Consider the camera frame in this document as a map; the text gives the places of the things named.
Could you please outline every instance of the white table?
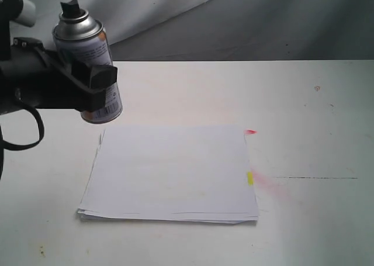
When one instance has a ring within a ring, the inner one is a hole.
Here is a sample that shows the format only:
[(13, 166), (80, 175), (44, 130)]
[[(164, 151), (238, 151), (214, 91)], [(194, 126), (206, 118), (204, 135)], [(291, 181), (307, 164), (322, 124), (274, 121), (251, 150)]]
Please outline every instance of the white table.
[[(116, 65), (124, 111), (113, 124), (258, 131), (247, 137), (258, 223), (81, 222), (108, 124), (41, 110), (43, 142), (5, 154), (1, 266), (374, 264), (374, 61)], [(0, 122), (9, 141), (37, 138), (28, 113)]]

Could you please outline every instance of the spray paint can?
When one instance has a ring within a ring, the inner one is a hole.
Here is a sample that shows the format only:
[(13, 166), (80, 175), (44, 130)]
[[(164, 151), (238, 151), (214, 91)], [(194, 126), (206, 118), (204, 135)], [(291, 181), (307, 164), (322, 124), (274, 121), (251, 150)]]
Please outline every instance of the spray paint can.
[[(52, 34), (63, 61), (68, 64), (74, 58), (86, 64), (113, 65), (103, 24), (81, 9), (77, 0), (62, 2), (61, 7), (63, 12)], [(83, 111), (81, 116), (87, 122), (101, 124), (117, 118), (121, 112), (118, 85), (114, 83), (106, 89), (105, 107)]]

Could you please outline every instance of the can label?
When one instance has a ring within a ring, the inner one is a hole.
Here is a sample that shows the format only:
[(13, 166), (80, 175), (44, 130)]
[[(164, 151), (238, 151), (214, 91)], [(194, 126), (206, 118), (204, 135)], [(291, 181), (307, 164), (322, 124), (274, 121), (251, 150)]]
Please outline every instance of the can label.
[[(63, 41), (54, 39), (54, 41), (59, 55), (66, 63), (77, 59), (87, 64), (113, 65), (104, 31), (89, 40)], [(119, 116), (121, 111), (122, 103), (118, 85), (114, 83), (106, 89), (105, 107), (94, 112), (83, 111), (81, 116), (91, 123), (105, 123)]]

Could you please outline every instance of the paper sheet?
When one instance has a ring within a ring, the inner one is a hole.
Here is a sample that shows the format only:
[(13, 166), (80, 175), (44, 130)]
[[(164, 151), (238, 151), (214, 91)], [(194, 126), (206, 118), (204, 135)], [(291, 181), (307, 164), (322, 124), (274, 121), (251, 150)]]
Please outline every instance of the paper sheet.
[(106, 129), (78, 213), (86, 219), (256, 220), (243, 131), (223, 126)]

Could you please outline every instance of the black cable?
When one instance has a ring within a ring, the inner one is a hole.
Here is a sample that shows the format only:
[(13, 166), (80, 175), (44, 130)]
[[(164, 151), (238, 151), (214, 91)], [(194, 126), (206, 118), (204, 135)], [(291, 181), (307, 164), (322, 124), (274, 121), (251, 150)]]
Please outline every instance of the black cable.
[(1, 132), (1, 126), (0, 126), (0, 179), (1, 179), (1, 175), (2, 175), (2, 169), (3, 169), (3, 166), (4, 166), (4, 150), (5, 149), (10, 150), (10, 151), (22, 151), (22, 150), (30, 149), (30, 148), (33, 148), (33, 147), (37, 146), (44, 137), (43, 120), (41, 119), (41, 116), (40, 116), (39, 112), (36, 110), (36, 108), (32, 107), (31, 105), (28, 105), (28, 104), (24, 103), (20, 99), (15, 99), (14, 104), (16, 106), (20, 107), (21, 109), (24, 109), (24, 110), (30, 112), (31, 115), (34, 116), (34, 118), (36, 120), (36, 123), (37, 123), (37, 128), (39, 130), (39, 139), (38, 139), (38, 141), (36, 141), (34, 143), (25, 144), (25, 145), (10, 143), (10, 142), (7, 142), (3, 139), (2, 132)]

